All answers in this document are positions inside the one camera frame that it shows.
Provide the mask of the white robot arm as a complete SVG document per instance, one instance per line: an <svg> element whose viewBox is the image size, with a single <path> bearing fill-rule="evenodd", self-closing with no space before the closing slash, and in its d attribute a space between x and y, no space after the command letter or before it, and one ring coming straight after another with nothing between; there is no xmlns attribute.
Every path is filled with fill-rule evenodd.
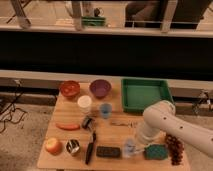
<svg viewBox="0 0 213 171"><path fill-rule="evenodd" d="M167 100L148 106L143 111L143 119L136 126L136 140L148 145L160 131L164 131L213 158L213 130L181 120L175 113L175 106Z"/></svg>

